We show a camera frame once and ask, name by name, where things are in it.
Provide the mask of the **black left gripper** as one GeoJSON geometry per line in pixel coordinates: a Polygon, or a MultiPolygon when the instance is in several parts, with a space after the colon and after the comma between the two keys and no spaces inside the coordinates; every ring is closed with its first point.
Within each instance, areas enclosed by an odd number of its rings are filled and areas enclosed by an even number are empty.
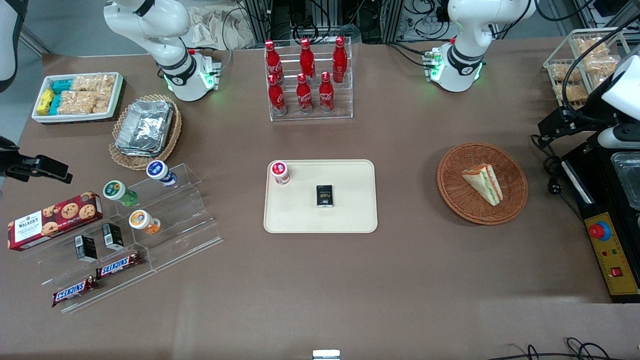
{"type": "Polygon", "coordinates": [[[583,132],[601,132],[618,123],[618,110],[599,97],[589,97],[579,108],[573,102],[558,107],[538,125],[542,139],[555,140],[583,132]]]}

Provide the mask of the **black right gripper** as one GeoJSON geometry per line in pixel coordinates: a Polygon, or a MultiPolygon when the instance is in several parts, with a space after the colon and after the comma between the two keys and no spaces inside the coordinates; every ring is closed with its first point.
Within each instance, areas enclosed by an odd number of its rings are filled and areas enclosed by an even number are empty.
{"type": "Polygon", "coordinates": [[[0,177],[25,183],[31,177],[46,177],[62,183],[73,180],[67,164],[46,155],[23,155],[19,147],[4,136],[0,136],[0,177]]]}

